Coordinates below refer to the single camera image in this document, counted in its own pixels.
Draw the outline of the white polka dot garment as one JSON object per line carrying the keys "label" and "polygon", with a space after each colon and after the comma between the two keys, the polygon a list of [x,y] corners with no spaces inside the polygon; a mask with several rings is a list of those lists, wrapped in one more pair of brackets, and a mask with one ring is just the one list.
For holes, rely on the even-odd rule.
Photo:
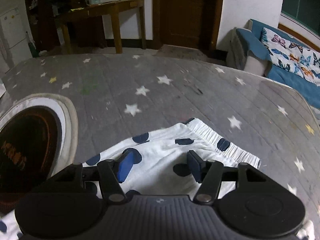
{"label": "white polka dot garment", "polygon": [[180,176],[174,171],[175,165],[186,161],[189,150],[227,167],[248,163],[303,201],[308,223],[299,236],[319,239],[319,139],[305,128],[290,126],[288,122],[259,122],[253,128],[231,129],[225,139],[200,119],[194,119],[127,138],[88,159],[83,166],[115,159],[128,148],[136,149],[142,161],[123,183],[125,190],[193,197],[199,186],[191,176]]}

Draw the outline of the round induction cooktop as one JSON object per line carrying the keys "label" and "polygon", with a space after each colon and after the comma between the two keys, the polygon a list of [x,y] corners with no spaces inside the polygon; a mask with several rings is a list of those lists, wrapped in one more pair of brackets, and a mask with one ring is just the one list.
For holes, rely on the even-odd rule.
{"label": "round induction cooktop", "polygon": [[2,215],[74,161],[78,130],[72,101],[59,94],[31,94],[1,114]]}

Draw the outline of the blue sofa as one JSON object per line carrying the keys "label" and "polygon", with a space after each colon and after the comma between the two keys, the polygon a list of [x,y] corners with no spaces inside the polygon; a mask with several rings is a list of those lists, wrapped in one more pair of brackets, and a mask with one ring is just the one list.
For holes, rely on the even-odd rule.
{"label": "blue sofa", "polygon": [[226,63],[290,86],[319,108],[319,51],[279,29],[253,19],[234,28]]}

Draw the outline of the butterfly print pillow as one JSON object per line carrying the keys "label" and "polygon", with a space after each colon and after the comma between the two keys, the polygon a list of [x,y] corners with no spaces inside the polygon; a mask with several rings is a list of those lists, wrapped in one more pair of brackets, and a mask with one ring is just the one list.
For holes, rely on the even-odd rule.
{"label": "butterfly print pillow", "polygon": [[260,41],[274,65],[319,86],[319,52],[286,40],[265,27]]}

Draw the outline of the white refrigerator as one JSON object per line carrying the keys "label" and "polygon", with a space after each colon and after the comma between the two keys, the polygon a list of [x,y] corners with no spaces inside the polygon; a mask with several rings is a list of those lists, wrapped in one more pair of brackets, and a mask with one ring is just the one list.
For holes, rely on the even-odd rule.
{"label": "white refrigerator", "polygon": [[18,8],[1,14],[1,72],[6,73],[32,55]]}

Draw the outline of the brown wooden door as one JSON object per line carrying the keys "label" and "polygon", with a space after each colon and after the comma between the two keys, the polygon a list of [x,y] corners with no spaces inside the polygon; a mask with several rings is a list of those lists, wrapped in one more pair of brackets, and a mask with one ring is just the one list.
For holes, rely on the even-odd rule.
{"label": "brown wooden door", "polygon": [[154,45],[216,49],[223,0],[152,0]]}

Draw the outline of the dark wooden shelf cabinet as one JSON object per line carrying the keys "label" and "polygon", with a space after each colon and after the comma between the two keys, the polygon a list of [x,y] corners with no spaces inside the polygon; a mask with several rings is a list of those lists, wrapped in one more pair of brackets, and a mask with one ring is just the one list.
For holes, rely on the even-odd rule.
{"label": "dark wooden shelf cabinet", "polygon": [[[88,7],[89,0],[25,0],[29,27],[38,52],[50,51],[61,45],[59,19]],[[101,16],[80,19],[67,25],[72,45],[78,47],[106,46]]]}

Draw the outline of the dark green window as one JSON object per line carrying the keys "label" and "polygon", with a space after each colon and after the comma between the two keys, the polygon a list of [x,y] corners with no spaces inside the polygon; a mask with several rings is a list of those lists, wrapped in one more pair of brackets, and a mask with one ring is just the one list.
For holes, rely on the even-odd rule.
{"label": "dark green window", "polygon": [[283,0],[281,12],[319,35],[320,0]]}

